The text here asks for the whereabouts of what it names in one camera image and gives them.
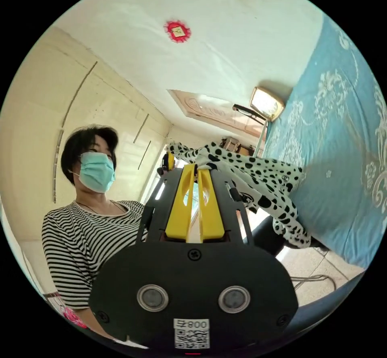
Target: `qr code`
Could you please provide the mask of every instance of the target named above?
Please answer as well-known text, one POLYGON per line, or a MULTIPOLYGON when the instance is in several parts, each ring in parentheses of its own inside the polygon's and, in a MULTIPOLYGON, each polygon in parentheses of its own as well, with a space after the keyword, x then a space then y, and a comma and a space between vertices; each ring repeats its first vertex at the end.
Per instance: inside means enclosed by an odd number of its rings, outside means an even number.
POLYGON ((175 347, 177 349, 209 349, 210 330, 175 329, 175 347))

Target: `lamp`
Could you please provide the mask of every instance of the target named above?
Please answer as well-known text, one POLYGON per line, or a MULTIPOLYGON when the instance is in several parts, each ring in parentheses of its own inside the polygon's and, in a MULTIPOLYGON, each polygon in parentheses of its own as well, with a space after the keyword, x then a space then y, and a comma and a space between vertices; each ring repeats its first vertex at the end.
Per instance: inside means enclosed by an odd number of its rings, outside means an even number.
POLYGON ((283 101, 272 92, 262 87, 254 87, 250 98, 250 107, 262 114, 265 119, 274 122, 280 116, 285 105, 283 101))

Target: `floor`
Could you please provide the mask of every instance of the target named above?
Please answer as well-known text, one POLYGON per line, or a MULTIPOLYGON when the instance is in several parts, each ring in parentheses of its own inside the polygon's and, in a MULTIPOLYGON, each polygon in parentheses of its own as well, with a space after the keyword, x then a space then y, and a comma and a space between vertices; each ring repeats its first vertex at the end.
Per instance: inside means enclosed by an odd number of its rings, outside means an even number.
MULTIPOLYGON (((290 249, 285 248, 277 258, 292 277, 311 277, 327 275, 340 287, 347 281, 364 271, 360 267, 347 264, 340 256, 332 251, 322 252, 318 248, 290 249)), ((300 306, 314 302, 334 291, 332 281, 306 281, 298 284, 296 294, 300 306)))

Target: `white ceiling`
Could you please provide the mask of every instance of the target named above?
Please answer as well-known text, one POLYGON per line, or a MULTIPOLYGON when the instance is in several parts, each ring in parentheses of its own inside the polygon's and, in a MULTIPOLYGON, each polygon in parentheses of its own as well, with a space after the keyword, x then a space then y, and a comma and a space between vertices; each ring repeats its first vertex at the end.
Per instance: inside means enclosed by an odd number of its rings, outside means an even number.
POLYGON ((248 105, 253 87, 287 98, 320 35, 323 13, 307 0, 82 0, 54 24, 127 79, 173 124, 227 132, 184 116, 169 89, 248 105), (191 29, 186 43, 167 21, 191 29))

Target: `blue surgical mask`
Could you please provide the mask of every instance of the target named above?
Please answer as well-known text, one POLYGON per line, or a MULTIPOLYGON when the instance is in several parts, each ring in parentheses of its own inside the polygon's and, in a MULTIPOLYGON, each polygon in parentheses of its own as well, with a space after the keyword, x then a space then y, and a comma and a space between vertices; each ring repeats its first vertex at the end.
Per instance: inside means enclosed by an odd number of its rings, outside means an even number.
POLYGON ((88 152, 81 155, 79 181, 96 193, 106 193, 116 176, 113 162, 106 154, 88 152))

